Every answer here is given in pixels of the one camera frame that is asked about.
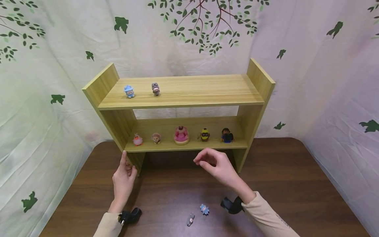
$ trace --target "white curtain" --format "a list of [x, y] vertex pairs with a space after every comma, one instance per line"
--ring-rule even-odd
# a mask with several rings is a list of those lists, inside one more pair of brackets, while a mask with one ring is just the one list
[[378, 4], [0, 0], [0, 235], [38, 236], [93, 147], [111, 139], [81, 92], [108, 63], [121, 77], [234, 74], [254, 57], [277, 82], [256, 136], [301, 140], [379, 236]]

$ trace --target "wooden shelf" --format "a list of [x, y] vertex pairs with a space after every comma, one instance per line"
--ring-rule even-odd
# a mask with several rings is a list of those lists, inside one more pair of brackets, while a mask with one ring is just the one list
[[[151, 84], [157, 82], [161, 95], [154, 96]], [[129, 99], [124, 86], [134, 88], [135, 97]], [[120, 151], [128, 151], [127, 160], [141, 172], [146, 152], [233, 149], [237, 172], [240, 172], [249, 152], [275, 82], [252, 58], [246, 74], [185, 77], [145, 77], [120, 79], [114, 64], [109, 64], [85, 87], [83, 92], [108, 129]], [[238, 105], [237, 116], [205, 118], [136, 119], [133, 109], [180, 108]], [[176, 145], [177, 126], [186, 126], [190, 141]], [[235, 142], [222, 143], [221, 131], [229, 128]], [[208, 142], [197, 140], [198, 133], [207, 128]], [[162, 136], [160, 144], [151, 140], [153, 133]], [[143, 145], [134, 146], [134, 133]]]
[[[187, 127], [189, 143], [183, 146], [174, 142], [175, 128]], [[229, 128], [235, 138], [234, 142], [221, 142], [221, 131]], [[197, 139], [197, 134], [203, 128], [207, 128], [210, 137], [207, 142]], [[162, 137], [160, 144], [154, 144], [151, 140], [153, 133], [159, 133]], [[133, 144], [134, 134], [138, 133], [143, 138], [143, 145]], [[206, 117], [206, 118], [170, 118], [170, 119], [138, 119], [132, 129], [132, 135], [125, 146], [127, 152], [151, 152], [151, 151], [188, 151], [201, 150], [206, 147], [214, 149], [242, 149], [247, 148], [247, 142], [238, 123], [237, 116]]]
[[[157, 82], [160, 96], [151, 84]], [[124, 86], [134, 88], [127, 98]], [[122, 78], [99, 104], [99, 110], [174, 108], [225, 105], [263, 105], [264, 100], [246, 74], [186, 77]]]

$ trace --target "blue toy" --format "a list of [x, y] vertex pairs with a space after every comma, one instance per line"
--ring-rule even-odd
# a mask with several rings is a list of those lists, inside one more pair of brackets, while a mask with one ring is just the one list
[[200, 210], [201, 210], [201, 212], [203, 213], [203, 215], [205, 214], [205, 215], [208, 215], [208, 213], [209, 213], [209, 208], [206, 206], [206, 205], [204, 205], [204, 204], [201, 204], [201, 206], [200, 206]]
[[133, 87], [131, 85], [126, 85], [124, 87], [124, 92], [128, 98], [134, 97], [134, 91], [133, 91]]

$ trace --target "black device on wrist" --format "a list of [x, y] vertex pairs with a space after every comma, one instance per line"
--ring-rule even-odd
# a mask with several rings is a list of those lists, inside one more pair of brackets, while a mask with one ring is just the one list
[[132, 212], [122, 211], [122, 213], [119, 215], [119, 223], [121, 224], [136, 223], [138, 222], [141, 215], [142, 215], [142, 211], [138, 207], [134, 208]]
[[221, 207], [226, 209], [229, 214], [237, 214], [240, 211], [244, 211], [242, 208], [242, 199], [238, 196], [234, 200], [234, 202], [231, 202], [227, 197], [224, 197], [224, 199], [221, 201]]

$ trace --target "small toy on table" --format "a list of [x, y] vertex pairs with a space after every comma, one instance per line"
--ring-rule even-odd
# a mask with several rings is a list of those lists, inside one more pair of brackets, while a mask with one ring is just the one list
[[191, 212], [191, 214], [189, 215], [189, 217], [187, 219], [187, 226], [191, 226], [192, 225], [194, 218], [195, 218], [195, 214], [193, 212]]
[[158, 86], [158, 83], [157, 83], [157, 82], [151, 84], [151, 88], [153, 89], [153, 94], [154, 94], [155, 96], [160, 95], [160, 92], [161, 92], [161, 91], [159, 90], [159, 86]]
[[124, 92], [128, 98], [134, 97], [134, 91], [133, 91], [133, 87], [131, 85], [126, 85], [124, 87]]
[[133, 139], [133, 143], [135, 146], [139, 146], [139, 145], [143, 145], [142, 143], [142, 137], [140, 137], [138, 134], [134, 134], [134, 139]]
[[203, 213], [203, 215], [208, 215], [208, 213], [209, 213], [209, 208], [204, 204], [201, 204], [200, 210]]
[[161, 143], [161, 135], [159, 133], [153, 133], [153, 135], [151, 135], [151, 139], [154, 141], [154, 144]]
[[227, 127], [222, 130], [221, 141], [225, 143], [231, 143], [234, 141], [233, 133], [231, 133]]
[[208, 129], [204, 128], [201, 133], [197, 135], [197, 138], [201, 138], [201, 141], [208, 141], [210, 136], [210, 133], [208, 132]]
[[190, 141], [186, 127], [179, 126], [175, 129], [174, 141], [176, 145], [185, 145]]

